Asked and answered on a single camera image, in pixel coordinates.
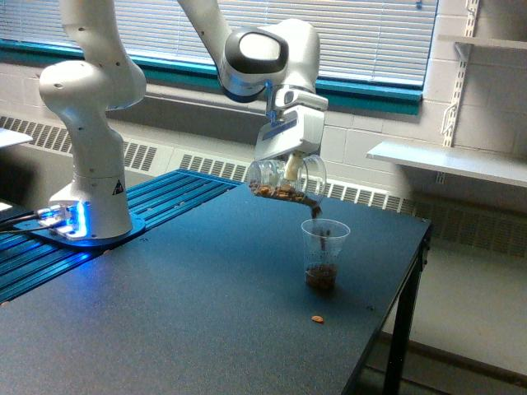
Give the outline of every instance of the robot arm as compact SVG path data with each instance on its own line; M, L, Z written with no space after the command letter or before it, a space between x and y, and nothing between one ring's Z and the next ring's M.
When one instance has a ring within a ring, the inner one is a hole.
M320 149L327 99L315 94L319 36L309 23L231 30L217 0L179 0L217 66L225 94L239 102L268 90L269 123L260 129L255 159L289 155L286 174L296 178L302 158Z
M60 0L60 11L66 33L86 60L55 64L40 77L40 95L68 128L73 150L73 181L50 204L76 208L69 224L56 228L59 234L71 240L110 239L129 232L132 222L123 139L109 127L105 111L141 100L146 80L120 41L114 0Z

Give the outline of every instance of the logo label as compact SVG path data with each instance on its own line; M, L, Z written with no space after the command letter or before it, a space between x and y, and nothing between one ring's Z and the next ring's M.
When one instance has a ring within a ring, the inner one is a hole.
M117 180L117 185L115 185L114 193L112 193L112 195L119 195L120 193L123 193L123 192L124 192L124 187L121 184L121 180L118 179Z

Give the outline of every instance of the blue led light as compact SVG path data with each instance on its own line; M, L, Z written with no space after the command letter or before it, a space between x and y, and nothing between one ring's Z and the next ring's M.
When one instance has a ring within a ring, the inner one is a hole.
M88 234L88 226L86 223L86 208L84 203L79 202L75 207L77 211L77 235L84 237Z

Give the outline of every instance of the table surface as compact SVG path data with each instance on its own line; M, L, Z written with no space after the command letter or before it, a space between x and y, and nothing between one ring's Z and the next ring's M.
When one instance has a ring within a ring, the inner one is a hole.
M31 140L33 140L33 138L27 134L0 128L0 148L23 144L24 142L30 142Z
M0 393L341 393L430 224L322 208L352 230L333 292L304 283L309 209L242 185L1 308Z

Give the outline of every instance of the window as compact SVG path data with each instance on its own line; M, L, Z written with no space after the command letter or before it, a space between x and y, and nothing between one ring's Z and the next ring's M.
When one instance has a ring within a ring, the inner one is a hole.
M219 0L233 28L288 18L320 34L320 76L375 84L423 85L438 0ZM115 0L132 55L212 64L175 0ZM58 0L0 0L0 38L75 46L63 33Z

